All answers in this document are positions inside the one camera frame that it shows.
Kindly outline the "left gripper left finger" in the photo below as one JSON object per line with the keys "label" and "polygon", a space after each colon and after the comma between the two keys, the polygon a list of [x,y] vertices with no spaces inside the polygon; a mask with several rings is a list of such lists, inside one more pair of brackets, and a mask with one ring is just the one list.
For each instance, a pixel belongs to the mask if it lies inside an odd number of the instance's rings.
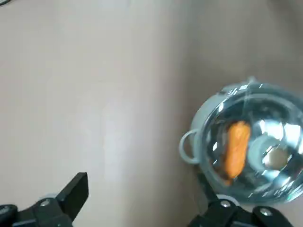
{"label": "left gripper left finger", "polygon": [[19,211],[16,205],[0,206],[2,227],[72,227],[89,196],[87,173],[77,173],[54,198],[43,198]]}

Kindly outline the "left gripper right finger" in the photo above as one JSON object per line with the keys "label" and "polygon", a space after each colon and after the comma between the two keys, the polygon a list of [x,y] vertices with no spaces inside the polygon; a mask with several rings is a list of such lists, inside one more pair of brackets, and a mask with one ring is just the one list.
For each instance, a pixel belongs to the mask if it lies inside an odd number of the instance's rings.
{"label": "left gripper right finger", "polygon": [[272,207],[256,206],[248,212],[229,199],[219,199],[204,174],[199,183],[208,201],[203,215],[197,215],[190,227],[287,227],[288,219]]}

